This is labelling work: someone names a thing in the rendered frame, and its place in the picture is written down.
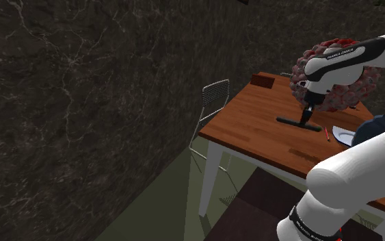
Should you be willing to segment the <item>white plate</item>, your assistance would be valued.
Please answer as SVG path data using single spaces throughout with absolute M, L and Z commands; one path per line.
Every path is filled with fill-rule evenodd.
M 332 127 L 332 134 L 338 142 L 344 144 L 346 147 L 351 147 L 352 140 L 355 136 L 354 131 L 346 130 L 337 126 Z

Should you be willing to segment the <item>red and pink flower ball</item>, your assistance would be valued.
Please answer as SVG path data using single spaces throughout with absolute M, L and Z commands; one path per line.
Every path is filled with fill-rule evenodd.
M 299 85 L 299 81 L 307 80 L 304 74 L 304 67 L 309 59 L 316 55 L 337 51 L 357 43 L 358 41 L 350 38 L 335 38 L 316 44 L 312 49 L 306 50 L 302 57 L 297 59 L 296 65 L 292 67 L 289 86 L 295 99 L 302 105 L 306 105 L 304 100 L 306 89 Z M 316 105 L 315 109 L 323 112 L 336 112 L 338 110 L 346 110 L 348 107 L 355 108 L 359 102 L 365 100 L 376 89 L 376 84 L 381 77 L 380 72 L 381 68 L 365 66 L 361 76 L 353 84 L 348 86 L 334 85 L 326 95 L 324 102 Z

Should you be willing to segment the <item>long black bar tool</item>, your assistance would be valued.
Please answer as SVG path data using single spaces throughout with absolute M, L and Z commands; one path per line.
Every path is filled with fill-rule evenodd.
M 308 130 L 316 131 L 316 132 L 320 132 L 323 129 L 321 126 L 310 125 L 308 123 L 301 123 L 299 121 L 291 120 L 291 119 L 280 117 L 280 116 L 277 116 L 276 120 L 280 123 L 284 123 L 284 124 L 288 124 L 288 125 L 292 125 L 295 127 L 300 127 L 302 129 L 308 129 Z

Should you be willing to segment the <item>brown box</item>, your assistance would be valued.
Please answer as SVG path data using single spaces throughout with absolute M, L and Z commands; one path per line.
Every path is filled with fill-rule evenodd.
M 274 77 L 268 77 L 265 75 L 258 75 L 258 74 L 253 74 L 250 79 L 251 85 L 259 86 L 262 88 L 269 88 L 269 89 L 272 89 L 274 82 L 275 82 Z

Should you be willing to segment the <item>wooden table with white legs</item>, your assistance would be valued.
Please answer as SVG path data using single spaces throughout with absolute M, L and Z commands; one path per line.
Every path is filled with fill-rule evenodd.
M 211 198 L 222 153 L 227 152 L 276 174 L 292 186 L 305 191 L 309 170 L 321 160 L 345 150 L 330 135 L 314 132 L 276 121 L 277 116 L 300 117 L 302 109 L 291 95 L 289 78 L 260 72 L 257 77 L 273 84 L 259 87 L 247 84 L 198 135 L 209 141 L 199 215 L 204 217 Z M 373 115 L 359 103 L 356 109 L 340 112 L 317 112 L 313 125 L 356 130 Z M 383 221 L 374 229 L 385 241 L 385 198 L 361 208 Z

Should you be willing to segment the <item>dark maroon robot stand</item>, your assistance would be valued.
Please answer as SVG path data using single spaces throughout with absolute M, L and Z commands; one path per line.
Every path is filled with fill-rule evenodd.
M 257 168 L 204 241 L 279 241 L 276 227 L 304 192 Z

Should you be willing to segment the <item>dark blue cap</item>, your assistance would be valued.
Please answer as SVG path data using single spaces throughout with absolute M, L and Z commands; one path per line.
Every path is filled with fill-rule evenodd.
M 366 120 L 361 124 L 352 139 L 351 145 L 354 147 L 362 142 L 374 138 L 385 132 L 385 114 L 377 115 L 371 120 Z

